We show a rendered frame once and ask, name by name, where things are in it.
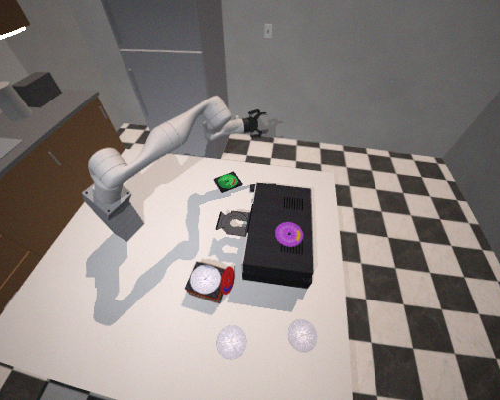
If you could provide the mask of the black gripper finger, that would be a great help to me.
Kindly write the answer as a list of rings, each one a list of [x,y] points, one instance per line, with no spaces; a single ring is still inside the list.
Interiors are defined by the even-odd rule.
[[[250,112],[250,114],[249,114],[249,112]],[[266,112],[260,112],[259,109],[255,109],[255,110],[252,110],[252,111],[248,111],[249,117],[251,117],[253,115],[253,113],[256,113],[256,112],[257,112],[257,114],[253,117],[254,120],[252,121],[252,123],[255,123],[255,121],[259,118],[260,115],[267,115],[268,114]]]
[[[252,133],[250,134],[250,137],[252,137],[252,138],[261,137],[261,134],[263,134],[263,133],[267,133],[267,132],[268,132],[268,130],[265,130],[265,131],[260,131],[260,130],[258,130],[256,127],[254,127],[254,126],[252,126],[252,128],[253,128],[255,131],[257,131],[257,132],[259,133],[259,134],[254,135],[254,133],[252,132]]]

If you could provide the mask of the pink cd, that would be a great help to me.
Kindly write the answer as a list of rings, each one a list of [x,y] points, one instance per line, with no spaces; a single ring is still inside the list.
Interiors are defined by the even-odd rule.
[[[288,232],[290,232],[291,235],[288,235]],[[283,222],[277,226],[275,236],[282,245],[293,247],[301,243],[303,239],[303,232],[297,224],[292,222]]]

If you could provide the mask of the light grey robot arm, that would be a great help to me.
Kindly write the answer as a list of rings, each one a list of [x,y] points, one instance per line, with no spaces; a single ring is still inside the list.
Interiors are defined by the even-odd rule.
[[[221,97],[211,97],[184,114],[153,129],[142,152],[129,165],[115,149],[104,148],[97,151],[88,163],[90,175],[95,182],[95,187],[92,188],[93,196],[105,204],[118,201],[123,184],[159,158],[183,145],[195,121],[202,114],[214,128],[222,127],[220,132],[216,131],[217,133],[210,135],[205,131],[204,124],[206,128],[212,127],[207,121],[204,122],[204,134],[208,141],[225,135],[244,133],[243,120],[235,116],[235,120],[230,121],[231,113]]]

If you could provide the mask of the red cd with blue mark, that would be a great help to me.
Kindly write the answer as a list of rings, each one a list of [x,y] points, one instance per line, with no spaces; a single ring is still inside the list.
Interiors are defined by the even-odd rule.
[[[229,281],[227,282],[227,280]],[[234,270],[232,267],[227,267],[222,275],[221,278],[221,290],[222,292],[227,295],[230,293],[232,290],[234,284]]]

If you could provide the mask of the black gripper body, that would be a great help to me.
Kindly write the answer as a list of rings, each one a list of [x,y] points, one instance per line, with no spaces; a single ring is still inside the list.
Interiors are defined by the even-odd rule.
[[[254,132],[255,130],[252,128],[252,126],[258,128],[258,121],[256,120],[255,123],[252,123],[252,121],[254,120],[254,118],[252,116],[248,117],[248,118],[242,118],[242,120],[243,120],[243,124],[244,124],[244,133]],[[250,129],[249,129],[249,125],[250,125]]]

